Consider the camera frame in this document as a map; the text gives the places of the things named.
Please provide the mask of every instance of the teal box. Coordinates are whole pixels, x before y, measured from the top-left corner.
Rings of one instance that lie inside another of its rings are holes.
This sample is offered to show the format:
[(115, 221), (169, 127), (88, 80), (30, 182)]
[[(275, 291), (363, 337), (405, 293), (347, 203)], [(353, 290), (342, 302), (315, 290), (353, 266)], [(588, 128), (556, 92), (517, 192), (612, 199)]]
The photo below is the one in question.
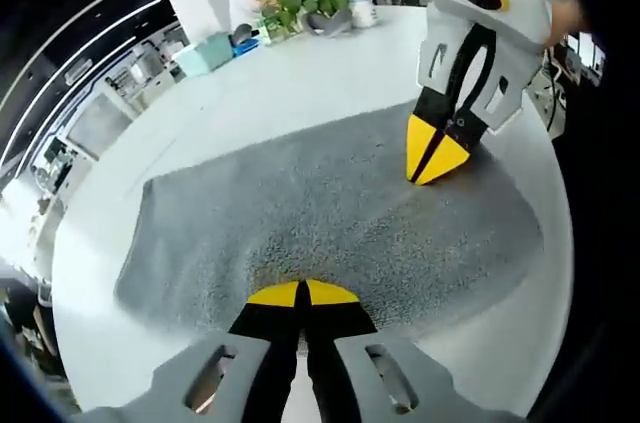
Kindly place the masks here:
[(216, 33), (197, 45), (189, 45), (173, 59), (186, 76), (210, 73), (233, 58), (233, 47), (227, 33)]

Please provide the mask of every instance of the plant pot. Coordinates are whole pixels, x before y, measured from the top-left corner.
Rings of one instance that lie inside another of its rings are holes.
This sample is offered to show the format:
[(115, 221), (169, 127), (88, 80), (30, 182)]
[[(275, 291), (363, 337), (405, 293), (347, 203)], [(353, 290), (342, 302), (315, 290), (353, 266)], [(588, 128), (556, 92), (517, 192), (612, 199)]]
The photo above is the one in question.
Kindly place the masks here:
[(331, 18), (318, 12), (305, 13), (300, 17), (302, 28), (314, 36), (332, 37), (351, 30), (351, 12), (348, 8), (336, 11)]

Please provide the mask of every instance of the white table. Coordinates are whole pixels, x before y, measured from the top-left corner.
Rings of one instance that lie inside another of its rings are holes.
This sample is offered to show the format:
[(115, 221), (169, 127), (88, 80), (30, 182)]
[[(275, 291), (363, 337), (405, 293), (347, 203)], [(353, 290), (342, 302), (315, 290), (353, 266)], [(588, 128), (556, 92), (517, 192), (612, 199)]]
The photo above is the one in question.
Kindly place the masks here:
[[(182, 81), (101, 157), (69, 205), (53, 268), (61, 354), (84, 410), (122, 405), (144, 392), (154, 368), (194, 339), (145, 328), (114, 301), (143, 183), (251, 143), (415, 98), (426, 12), (379, 12), (383, 23), (355, 36), (298, 36)], [(571, 222), (550, 140), (528, 97), (519, 117), (483, 141), (534, 209), (544, 258), (507, 298), (419, 346), (449, 368), (462, 395), (524, 415), (564, 334)], [(304, 365), (298, 369), (285, 421), (319, 421)]]

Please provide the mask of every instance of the gray mat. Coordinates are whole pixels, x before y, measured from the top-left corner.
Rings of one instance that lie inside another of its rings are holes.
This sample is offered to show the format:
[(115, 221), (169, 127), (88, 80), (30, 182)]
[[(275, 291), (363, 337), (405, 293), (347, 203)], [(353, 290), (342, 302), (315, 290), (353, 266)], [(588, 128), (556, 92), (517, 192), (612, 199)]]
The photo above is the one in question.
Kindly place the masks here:
[(316, 278), (358, 294), (379, 328), (419, 337), (504, 298), (542, 257), (533, 211), (483, 148), (433, 186), (409, 184), (412, 108), (148, 181), (117, 299), (146, 324), (206, 332), (264, 286)]

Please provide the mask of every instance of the gray towel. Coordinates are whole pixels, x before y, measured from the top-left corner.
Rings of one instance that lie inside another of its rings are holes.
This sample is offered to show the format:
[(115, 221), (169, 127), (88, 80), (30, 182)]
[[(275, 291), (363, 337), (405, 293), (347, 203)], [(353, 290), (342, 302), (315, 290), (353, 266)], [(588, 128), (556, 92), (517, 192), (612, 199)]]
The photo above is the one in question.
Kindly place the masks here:
[(228, 329), (260, 288), (315, 278), (359, 295), (378, 328), (412, 337), (494, 304), (541, 258), (535, 216), (483, 148), (431, 186), (408, 183), (412, 108), (148, 181), (118, 300), (146, 324), (204, 333)]

